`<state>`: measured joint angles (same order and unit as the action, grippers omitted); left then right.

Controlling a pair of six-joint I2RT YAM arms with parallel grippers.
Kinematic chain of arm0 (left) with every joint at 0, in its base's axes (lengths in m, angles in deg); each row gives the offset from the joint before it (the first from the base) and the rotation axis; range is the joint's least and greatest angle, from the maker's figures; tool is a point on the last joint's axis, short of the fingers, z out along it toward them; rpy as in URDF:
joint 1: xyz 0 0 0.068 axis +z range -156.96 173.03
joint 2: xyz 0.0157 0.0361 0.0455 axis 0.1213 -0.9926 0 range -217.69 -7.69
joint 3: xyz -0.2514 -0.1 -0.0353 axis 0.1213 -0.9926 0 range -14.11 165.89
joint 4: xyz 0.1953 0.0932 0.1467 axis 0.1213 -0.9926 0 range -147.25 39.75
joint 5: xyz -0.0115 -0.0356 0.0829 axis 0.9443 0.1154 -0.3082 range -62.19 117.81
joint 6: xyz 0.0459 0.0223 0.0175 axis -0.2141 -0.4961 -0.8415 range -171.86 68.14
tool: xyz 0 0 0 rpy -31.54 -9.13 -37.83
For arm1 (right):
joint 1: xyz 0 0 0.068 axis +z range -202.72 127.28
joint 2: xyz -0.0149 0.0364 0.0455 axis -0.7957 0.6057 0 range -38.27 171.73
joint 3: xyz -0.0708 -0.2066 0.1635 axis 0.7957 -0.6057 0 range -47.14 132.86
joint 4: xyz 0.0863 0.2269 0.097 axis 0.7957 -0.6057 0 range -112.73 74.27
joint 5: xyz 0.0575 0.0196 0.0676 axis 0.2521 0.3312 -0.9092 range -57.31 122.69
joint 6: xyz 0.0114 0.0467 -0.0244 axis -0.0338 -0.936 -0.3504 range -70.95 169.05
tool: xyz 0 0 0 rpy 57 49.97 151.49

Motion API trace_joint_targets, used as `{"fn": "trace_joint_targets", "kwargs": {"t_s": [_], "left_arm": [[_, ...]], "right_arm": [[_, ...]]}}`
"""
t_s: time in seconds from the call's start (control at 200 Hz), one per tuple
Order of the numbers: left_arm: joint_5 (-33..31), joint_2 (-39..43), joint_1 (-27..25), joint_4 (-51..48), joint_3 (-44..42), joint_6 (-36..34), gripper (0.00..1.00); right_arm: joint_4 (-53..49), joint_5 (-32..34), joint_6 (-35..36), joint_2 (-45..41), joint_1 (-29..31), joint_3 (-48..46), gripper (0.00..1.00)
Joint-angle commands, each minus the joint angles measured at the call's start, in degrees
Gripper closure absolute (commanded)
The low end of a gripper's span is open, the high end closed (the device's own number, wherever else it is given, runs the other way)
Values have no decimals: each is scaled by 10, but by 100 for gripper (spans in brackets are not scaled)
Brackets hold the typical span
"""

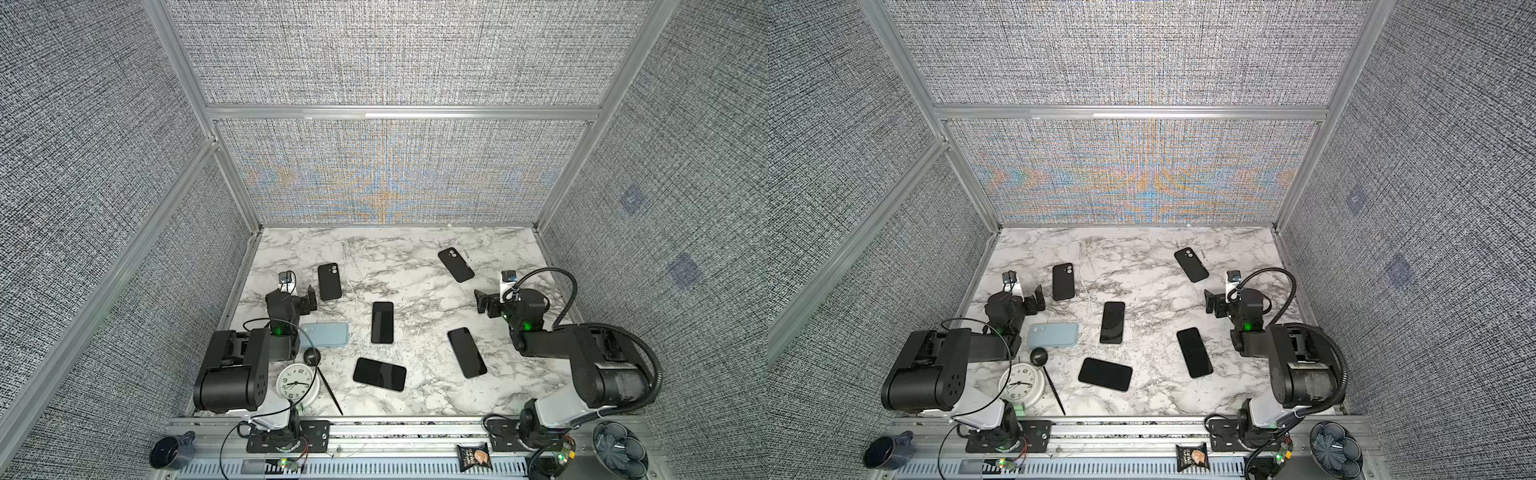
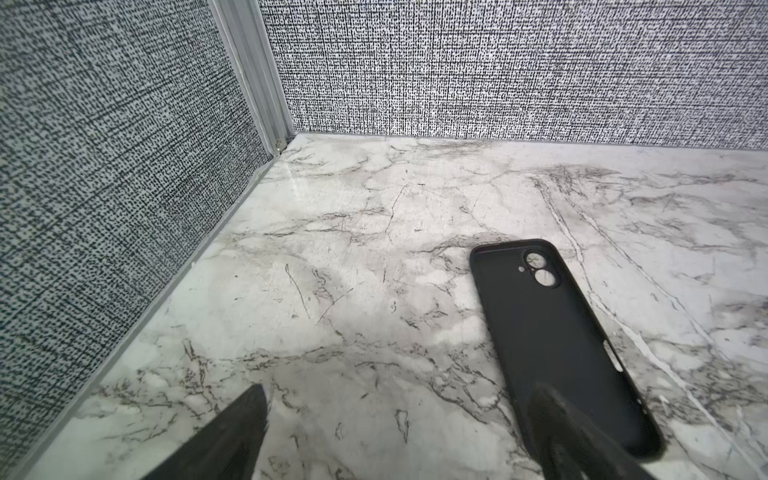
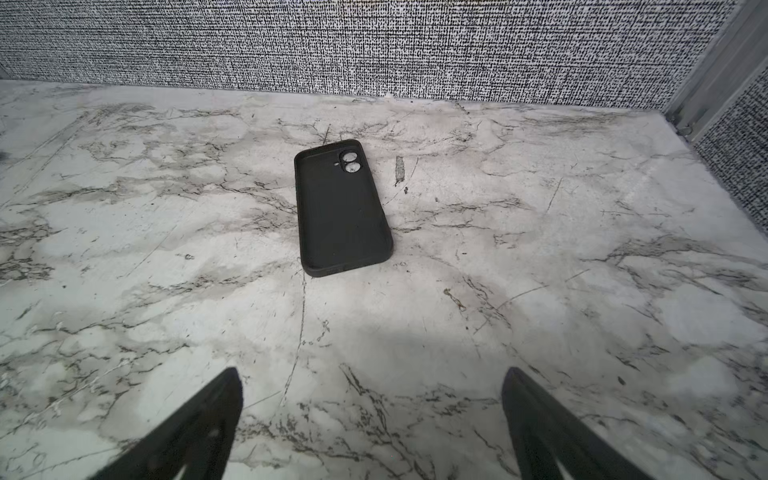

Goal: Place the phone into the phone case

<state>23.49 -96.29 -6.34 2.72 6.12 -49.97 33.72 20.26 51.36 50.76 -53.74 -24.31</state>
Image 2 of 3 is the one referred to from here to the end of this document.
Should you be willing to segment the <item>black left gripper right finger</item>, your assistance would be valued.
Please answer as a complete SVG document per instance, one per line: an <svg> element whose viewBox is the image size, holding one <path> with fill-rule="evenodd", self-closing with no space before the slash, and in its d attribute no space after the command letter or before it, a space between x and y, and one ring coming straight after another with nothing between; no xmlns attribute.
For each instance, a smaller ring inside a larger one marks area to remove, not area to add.
<svg viewBox="0 0 768 480"><path fill-rule="evenodd" d="M549 385L528 407L535 458L546 479L650 479L621 446Z"/></svg>

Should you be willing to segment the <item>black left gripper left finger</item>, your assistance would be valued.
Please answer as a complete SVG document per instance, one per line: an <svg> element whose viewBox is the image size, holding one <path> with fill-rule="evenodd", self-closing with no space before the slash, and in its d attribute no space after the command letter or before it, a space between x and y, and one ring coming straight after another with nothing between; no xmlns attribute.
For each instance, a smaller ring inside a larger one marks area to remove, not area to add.
<svg viewBox="0 0 768 480"><path fill-rule="evenodd" d="M250 479L268 430L269 402L262 385L239 395L147 479Z"/></svg>

